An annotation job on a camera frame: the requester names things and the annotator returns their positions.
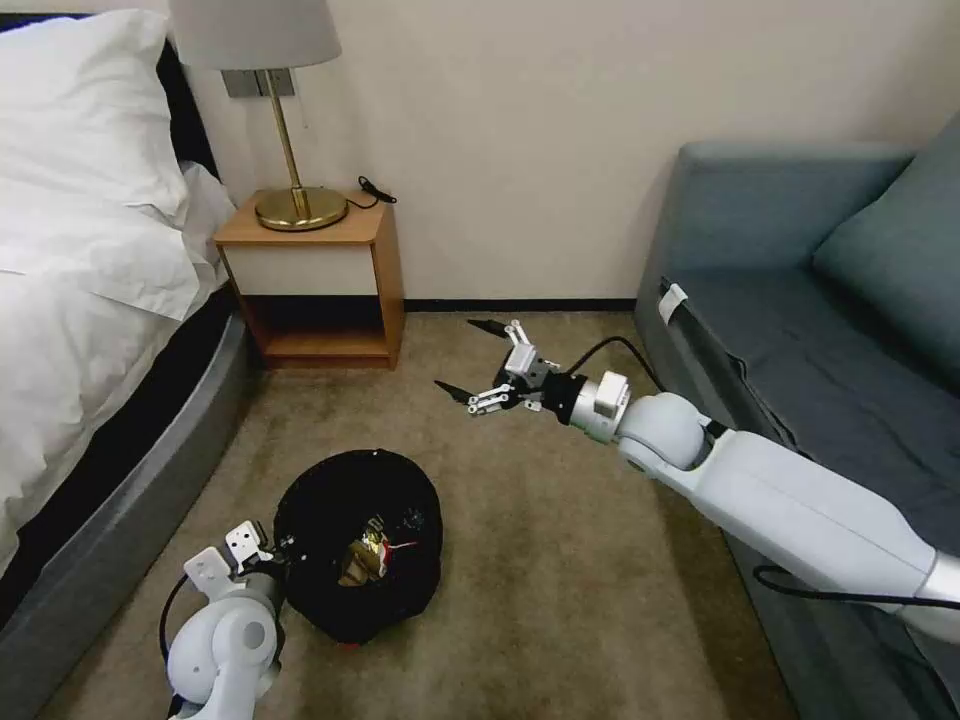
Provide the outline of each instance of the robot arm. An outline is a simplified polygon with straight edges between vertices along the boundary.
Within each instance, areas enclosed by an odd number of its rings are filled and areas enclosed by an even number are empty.
[[[214,547],[184,564],[210,603],[180,628],[170,647],[167,676],[181,701],[174,718],[250,720],[280,670],[278,566],[260,548],[250,521],[226,541],[235,570]]]
[[[764,437],[724,428],[678,395],[631,402],[622,375],[607,372],[596,384],[560,372],[516,321],[473,324],[514,347],[493,391],[471,395],[438,383],[471,415],[521,403],[551,410],[592,439],[615,443],[631,465],[811,587],[876,596],[880,609],[960,643],[960,605],[946,607],[960,601],[960,560],[925,543],[884,498]]]

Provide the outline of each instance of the white lamp shade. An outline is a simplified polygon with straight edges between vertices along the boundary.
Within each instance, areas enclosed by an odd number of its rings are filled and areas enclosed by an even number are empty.
[[[170,15],[185,65],[265,70],[340,55],[326,0],[170,0]]]

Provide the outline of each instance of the floor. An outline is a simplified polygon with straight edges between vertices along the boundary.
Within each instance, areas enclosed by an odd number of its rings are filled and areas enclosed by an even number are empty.
[[[392,373],[253,382],[216,474],[44,720],[161,717],[169,694],[156,621],[183,561],[245,518],[270,527],[290,482],[323,457],[378,446],[436,484],[440,589],[423,615],[359,649],[284,608],[284,670],[258,718],[793,718],[717,530],[552,416],[472,419],[433,386],[483,389],[503,357],[503,341],[464,317],[411,315]],[[562,364],[602,337],[634,334],[626,314],[521,320]],[[606,368],[651,390],[625,352],[604,350],[586,372]],[[184,593],[171,628],[201,605]]]

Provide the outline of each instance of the wall outlet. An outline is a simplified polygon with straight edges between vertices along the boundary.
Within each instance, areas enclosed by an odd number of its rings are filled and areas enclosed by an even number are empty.
[[[277,95],[287,97],[295,95],[293,77],[290,71],[283,70],[224,70],[223,84],[227,88],[227,95],[232,98],[267,97],[267,81],[264,73],[269,72],[273,77],[273,84],[277,88]]]

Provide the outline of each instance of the wall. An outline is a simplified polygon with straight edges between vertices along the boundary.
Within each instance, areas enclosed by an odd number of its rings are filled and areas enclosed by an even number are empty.
[[[163,0],[0,0],[99,9]],[[960,107],[957,0],[331,0],[286,103],[304,179],[400,198],[409,297],[629,297],[687,140],[919,143]],[[283,184],[262,100],[191,83],[235,199]]]

